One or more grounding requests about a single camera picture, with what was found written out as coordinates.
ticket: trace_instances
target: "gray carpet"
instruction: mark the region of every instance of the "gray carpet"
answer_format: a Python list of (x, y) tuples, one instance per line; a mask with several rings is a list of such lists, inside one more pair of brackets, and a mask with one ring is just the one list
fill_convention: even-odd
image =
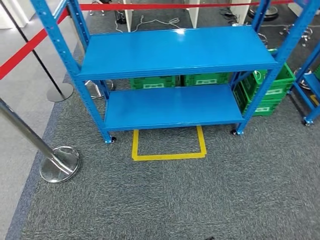
[[(180, 26), (191, 25), (188, 13), (180, 10), (143, 14), (146, 21), (180, 17)], [(96, 14), (91, 31), (113, 32), (112, 16)], [(200, 17), (224, 21), (210, 12)], [(134, 19), (134, 28), (140, 14), (135, 11)], [(282, 39), (271, 33), (277, 28), (265, 31), (270, 46)], [(304, 51), (297, 47), (288, 62), (300, 66), (312, 44)], [(33, 182), (29, 179), (23, 194), (29, 197), (20, 201), (14, 219), (20, 216), (23, 228), (20, 232), (14, 222), (8, 239), (320, 239), (320, 121), (300, 124), (300, 114), (288, 96), (272, 116), (254, 117), (243, 136), (229, 134), (232, 125), (205, 126), (208, 154), (188, 160), (134, 162), (132, 131), (112, 133), (118, 141), (104, 144), (76, 93), (56, 105), (54, 113), (45, 139), (53, 147), (78, 150), (81, 169), (70, 181), (48, 184), (37, 175), (35, 162)], [(140, 131), (140, 147), (139, 154), (199, 150), (195, 127)], [(35, 161), (40, 159), (38, 154)], [(29, 205), (22, 206), (24, 202)]]

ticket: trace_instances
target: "green crate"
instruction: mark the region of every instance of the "green crate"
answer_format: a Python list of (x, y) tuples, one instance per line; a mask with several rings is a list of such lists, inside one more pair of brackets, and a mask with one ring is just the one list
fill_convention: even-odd
[(131, 78), (131, 89), (170, 88), (176, 86), (176, 76), (152, 76)]
[(229, 72), (186, 75), (184, 76), (184, 85), (227, 84), (229, 75)]
[[(242, 80), (243, 86), (250, 99), (252, 100), (254, 97), (266, 74), (266, 70), (254, 71), (246, 79)], [(266, 93), (263, 100), (282, 99), (287, 94), (287, 91), (292, 86), (294, 80), (294, 74), (288, 66), (287, 63), (285, 63), (280, 73)]]
[[(245, 114), (249, 105), (252, 102), (246, 93), (244, 85), (240, 82), (237, 84), (233, 90), (233, 94), (238, 103), (238, 108), (242, 114)], [(254, 116), (270, 116), (275, 109), (281, 103), (281, 99), (266, 99), (262, 100), (259, 106), (253, 114)]]
[(320, 65), (314, 71), (314, 74), (320, 81)]

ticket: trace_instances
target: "shelving unit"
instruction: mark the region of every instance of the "shelving unit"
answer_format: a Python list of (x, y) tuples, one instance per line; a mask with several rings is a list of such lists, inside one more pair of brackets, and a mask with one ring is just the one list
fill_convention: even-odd
[(320, 56), (320, 42), (318, 43), (301, 69), (297, 73), (297, 79), (293, 85), (293, 88), (297, 89), (297, 91), (311, 109), (310, 113), (303, 117), (306, 126), (313, 124), (313, 120), (320, 115), (320, 105), (315, 106), (312, 103), (299, 83), (304, 80), (317, 99), (320, 99), (320, 79), (318, 79), (314, 73), (308, 73), (309, 67), (318, 56)]
[[(63, 0), (65, 4), (62, 6), (69, 9), (85, 50), (82, 66), (78, 66), (45, 0), (31, 2), (106, 143), (115, 140), (109, 131), (134, 129), (238, 124), (232, 133), (243, 134), (261, 99), (320, 7), (317, 1), (306, 4), (303, 13), (272, 56), (257, 35), (270, 0), (262, 0), (251, 26), (97, 35), (89, 34), (76, 0)], [(118, 43), (118, 47), (109, 47), (108, 43)], [(248, 52), (254, 54), (248, 57)], [(232, 90), (238, 82), (257, 69), (267, 69), (268, 74), (245, 114), (242, 115)], [(109, 92), (104, 82), (106, 79), (223, 72), (234, 74), (229, 84), (115, 92)], [(104, 119), (85, 86), (88, 80), (94, 81), (104, 92), (106, 106)]]

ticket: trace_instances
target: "upper shelf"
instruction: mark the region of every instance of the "upper shelf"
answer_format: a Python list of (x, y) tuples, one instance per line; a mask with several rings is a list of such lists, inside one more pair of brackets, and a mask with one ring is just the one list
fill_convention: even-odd
[(251, 26), (93, 35), (78, 80), (272, 69), (277, 65)]

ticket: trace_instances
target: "yellow tape square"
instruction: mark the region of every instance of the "yellow tape square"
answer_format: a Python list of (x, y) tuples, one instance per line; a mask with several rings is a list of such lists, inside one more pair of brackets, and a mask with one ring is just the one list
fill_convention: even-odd
[(310, 95), (310, 98), (315, 104), (315, 105), (317, 105), (317, 106), (318, 106), (319, 105), (319, 102), (317, 100), (317, 97), (315, 95), (315, 94), (313, 94), (313, 95)]
[(179, 159), (200, 159), (207, 154), (206, 144), (202, 126), (196, 126), (200, 152), (178, 153), (178, 154), (159, 154), (159, 155), (138, 155), (139, 130), (133, 131), (132, 159), (134, 161), (153, 161), (153, 160), (179, 160)]

